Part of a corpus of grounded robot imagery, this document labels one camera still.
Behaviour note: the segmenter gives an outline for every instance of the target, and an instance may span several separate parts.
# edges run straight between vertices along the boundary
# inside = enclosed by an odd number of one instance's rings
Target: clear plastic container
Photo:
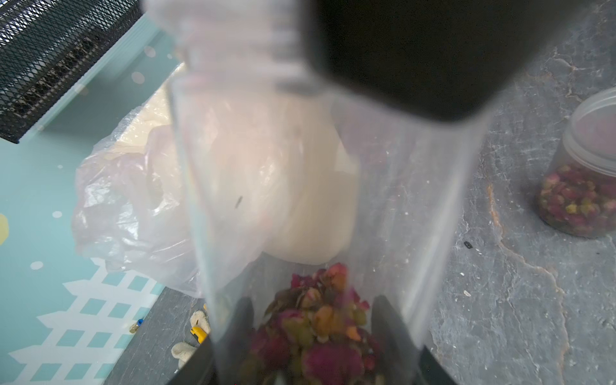
[[[148,5],[187,60],[171,95],[219,381],[410,383],[489,113],[435,123],[324,83],[292,4]]]
[[[616,230],[616,88],[573,113],[538,195],[541,218],[560,231],[601,237]]]

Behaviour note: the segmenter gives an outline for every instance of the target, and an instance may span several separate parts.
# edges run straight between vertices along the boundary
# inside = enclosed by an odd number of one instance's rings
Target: gray marble surface
[[[460,385],[616,380],[616,244],[557,232],[532,209],[575,107],[616,86],[616,1],[554,41],[500,95],[429,326],[427,345]],[[201,306],[165,289],[105,384],[164,384]]]

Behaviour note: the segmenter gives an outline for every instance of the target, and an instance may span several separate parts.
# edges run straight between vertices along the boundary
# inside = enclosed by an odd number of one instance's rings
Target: black metal mesh
[[[0,137],[18,143],[141,15],[138,0],[0,0]]]

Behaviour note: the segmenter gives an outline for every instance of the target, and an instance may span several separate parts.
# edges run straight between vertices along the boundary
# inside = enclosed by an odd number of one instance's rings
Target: clear plastic jar
[[[573,113],[538,194],[550,226],[596,238],[616,230],[616,88]]]

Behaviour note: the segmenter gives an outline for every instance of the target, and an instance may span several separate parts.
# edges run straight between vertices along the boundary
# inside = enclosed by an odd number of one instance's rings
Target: teal play mat
[[[75,169],[177,67],[172,52],[142,17],[20,144],[0,139],[0,383],[101,383],[160,294],[76,255],[70,219]]]

